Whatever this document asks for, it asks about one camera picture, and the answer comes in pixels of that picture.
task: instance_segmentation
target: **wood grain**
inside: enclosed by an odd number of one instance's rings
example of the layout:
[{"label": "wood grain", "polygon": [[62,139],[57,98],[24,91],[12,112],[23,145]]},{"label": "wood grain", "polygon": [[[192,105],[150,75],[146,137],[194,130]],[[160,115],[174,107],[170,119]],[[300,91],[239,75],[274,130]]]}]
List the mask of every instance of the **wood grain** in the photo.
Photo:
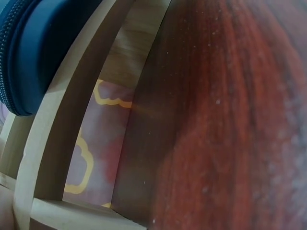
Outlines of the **wood grain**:
[{"label": "wood grain", "polygon": [[135,1],[111,47],[99,79],[135,89],[170,1]]},{"label": "wood grain", "polygon": [[172,0],[112,207],[150,230],[307,229],[307,1]]}]

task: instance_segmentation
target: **wooden slat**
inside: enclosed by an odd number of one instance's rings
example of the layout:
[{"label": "wooden slat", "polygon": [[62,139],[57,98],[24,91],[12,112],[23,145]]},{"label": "wooden slat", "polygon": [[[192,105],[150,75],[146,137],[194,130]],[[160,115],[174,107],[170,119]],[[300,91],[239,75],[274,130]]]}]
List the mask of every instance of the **wooden slat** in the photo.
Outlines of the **wooden slat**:
[{"label": "wooden slat", "polygon": [[36,114],[17,176],[14,211],[29,229],[33,197],[61,200],[78,131],[110,47],[133,0],[103,0],[58,69]]},{"label": "wooden slat", "polygon": [[61,230],[146,230],[110,208],[87,208],[65,201],[35,198],[31,218]]},{"label": "wooden slat", "polygon": [[0,185],[14,191],[16,185],[16,179],[11,178],[3,173],[0,172]]},{"label": "wooden slat", "polygon": [[20,162],[24,155],[33,116],[19,117],[9,113],[0,134],[0,172],[17,178]]},{"label": "wooden slat", "polygon": [[121,27],[99,78],[135,88],[171,0],[137,0]]}]

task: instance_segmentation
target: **dark blue zipper case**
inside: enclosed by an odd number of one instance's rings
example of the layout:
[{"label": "dark blue zipper case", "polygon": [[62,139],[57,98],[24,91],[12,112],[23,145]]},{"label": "dark blue zipper case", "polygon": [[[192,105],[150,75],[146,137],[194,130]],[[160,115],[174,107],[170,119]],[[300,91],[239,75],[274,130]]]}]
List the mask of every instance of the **dark blue zipper case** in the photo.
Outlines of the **dark blue zipper case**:
[{"label": "dark blue zipper case", "polygon": [[0,99],[35,114],[74,39],[102,0],[0,0]]}]

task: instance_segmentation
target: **black zipper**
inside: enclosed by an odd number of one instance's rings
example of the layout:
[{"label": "black zipper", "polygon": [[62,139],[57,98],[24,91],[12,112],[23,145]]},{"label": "black zipper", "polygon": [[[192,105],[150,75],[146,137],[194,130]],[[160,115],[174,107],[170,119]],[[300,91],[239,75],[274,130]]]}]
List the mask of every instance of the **black zipper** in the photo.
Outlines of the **black zipper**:
[{"label": "black zipper", "polygon": [[2,22],[0,22],[0,99],[14,114],[17,113],[10,90],[8,56],[16,27],[33,1],[15,0],[15,3],[9,6],[8,9],[6,7],[1,13],[4,16],[2,16]]}]

